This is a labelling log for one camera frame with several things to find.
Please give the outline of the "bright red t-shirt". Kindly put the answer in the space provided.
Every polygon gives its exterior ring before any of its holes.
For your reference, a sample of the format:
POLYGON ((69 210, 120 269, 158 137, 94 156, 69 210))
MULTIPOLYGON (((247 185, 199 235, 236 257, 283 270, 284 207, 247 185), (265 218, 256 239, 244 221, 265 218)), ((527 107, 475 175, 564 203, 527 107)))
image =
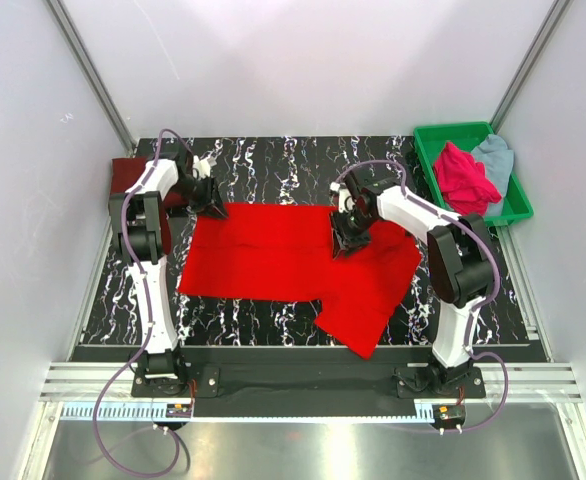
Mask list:
POLYGON ((280 302, 318 300, 315 324, 368 359, 410 289, 422 256, 388 221, 349 257, 332 255, 329 206, 230 203, 197 220, 179 293, 280 302))

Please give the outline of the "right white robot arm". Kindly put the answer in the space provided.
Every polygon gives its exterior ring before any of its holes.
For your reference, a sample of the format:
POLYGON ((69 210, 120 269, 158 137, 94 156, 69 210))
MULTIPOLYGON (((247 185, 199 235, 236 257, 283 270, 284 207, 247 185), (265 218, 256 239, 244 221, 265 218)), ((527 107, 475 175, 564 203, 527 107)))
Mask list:
POLYGON ((334 257, 367 247, 369 231, 379 221, 400 226, 426 246, 430 284, 440 301, 438 329, 427 365, 396 378, 412 395, 457 394, 477 358, 473 331, 480 310, 500 284, 483 217, 438 207, 413 193, 405 178, 367 180, 355 167, 332 182, 329 191, 338 201, 330 215, 334 257))

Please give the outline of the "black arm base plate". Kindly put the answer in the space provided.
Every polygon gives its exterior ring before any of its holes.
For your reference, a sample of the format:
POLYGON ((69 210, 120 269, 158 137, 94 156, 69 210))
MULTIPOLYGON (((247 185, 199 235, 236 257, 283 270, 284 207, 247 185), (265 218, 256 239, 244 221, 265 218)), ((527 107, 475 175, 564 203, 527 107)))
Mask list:
POLYGON ((454 387, 426 386, 427 346, 378 348, 364 360, 344 347, 184 347, 182 376, 136 370, 135 397, 195 400, 199 418, 298 421, 399 419, 417 400, 456 400, 454 387))

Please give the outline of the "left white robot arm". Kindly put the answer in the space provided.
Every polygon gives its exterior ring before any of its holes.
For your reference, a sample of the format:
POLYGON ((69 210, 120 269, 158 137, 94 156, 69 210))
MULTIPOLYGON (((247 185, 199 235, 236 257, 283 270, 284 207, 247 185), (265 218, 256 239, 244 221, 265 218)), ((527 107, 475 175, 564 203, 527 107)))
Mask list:
POLYGON ((142 352, 132 394, 171 397, 192 394, 196 382, 179 347, 167 286, 172 210, 226 219, 227 210, 212 164, 186 146, 157 159, 112 161, 108 199, 112 242, 133 281, 142 326, 142 352))

